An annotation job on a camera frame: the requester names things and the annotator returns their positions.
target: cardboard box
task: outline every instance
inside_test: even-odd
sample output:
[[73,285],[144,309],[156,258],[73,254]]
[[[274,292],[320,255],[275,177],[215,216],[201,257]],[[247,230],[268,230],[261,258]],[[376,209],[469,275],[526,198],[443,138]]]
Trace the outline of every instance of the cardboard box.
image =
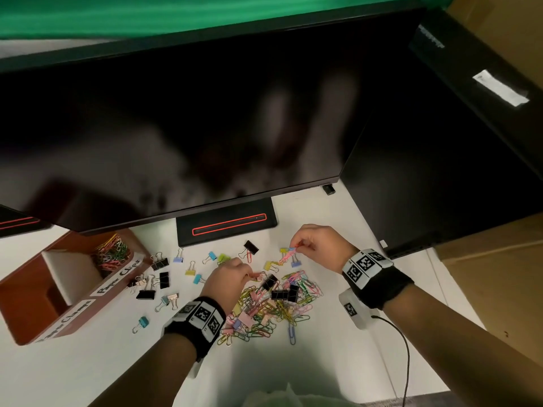
[[453,0],[447,13],[543,88],[543,0]]
[[436,251],[486,329],[543,366],[543,213]]
[[[44,249],[92,254],[115,232],[86,237],[68,232]],[[119,230],[129,259],[73,306],[60,294],[41,252],[0,281],[0,311],[19,345],[74,333],[152,263],[149,252],[130,230]]]

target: person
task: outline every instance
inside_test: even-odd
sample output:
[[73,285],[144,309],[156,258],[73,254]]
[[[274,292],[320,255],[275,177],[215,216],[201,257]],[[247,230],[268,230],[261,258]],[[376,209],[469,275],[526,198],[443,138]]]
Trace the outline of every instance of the person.
[[[333,228],[314,224],[303,225],[290,246],[298,246],[297,252],[336,273],[342,273],[348,260],[359,252]],[[221,314],[232,311],[246,282],[255,275],[251,267],[238,258],[222,264],[209,276],[202,289],[201,297],[206,300],[196,302],[196,305],[208,308],[211,304],[219,305],[221,310],[217,317],[220,319]],[[393,278],[390,283],[397,284]],[[378,300],[375,290],[383,285],[386,283],[373,287],[372,300]],[[382,304],[384,314],[466,405],[543,405],[541,366],[412,282],[404,283],[397,290]],[[171,406],[201,351],[191,333],[179,327],[173,331],[166,328],[166,334],[91,406]],[[152,391],[133,391],[133,383],[146,383],[146,389]]]

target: monitor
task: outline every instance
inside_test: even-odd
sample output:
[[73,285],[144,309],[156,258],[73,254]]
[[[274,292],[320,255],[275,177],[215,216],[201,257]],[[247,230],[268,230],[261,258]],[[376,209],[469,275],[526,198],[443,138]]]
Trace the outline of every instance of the monitor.
[[0,205],[92,234],[334,183],[420,0],[0,61]]

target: green backdrop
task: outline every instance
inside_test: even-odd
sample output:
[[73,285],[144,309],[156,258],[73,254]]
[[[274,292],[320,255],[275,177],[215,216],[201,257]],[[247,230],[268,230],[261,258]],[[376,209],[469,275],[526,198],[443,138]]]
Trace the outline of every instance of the green backdrop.
[[378,1],[388,0],[0,0],[0,38],[136,37]]

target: hand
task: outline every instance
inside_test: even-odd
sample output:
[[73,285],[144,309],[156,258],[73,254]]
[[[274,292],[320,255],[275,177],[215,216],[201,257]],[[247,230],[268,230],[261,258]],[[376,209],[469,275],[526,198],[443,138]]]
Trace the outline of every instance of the hand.
[[297,253],[336,273],[342,272],[343,266],[359,249],[345,240],[330,226],[304,224],[290,241]]
[[247,281],[259,274],[253,273],[253,269],[248,264],[243,264],[239,258],[228,260],[207,277],[200,295],[213,298],[226,314],[230,314]]

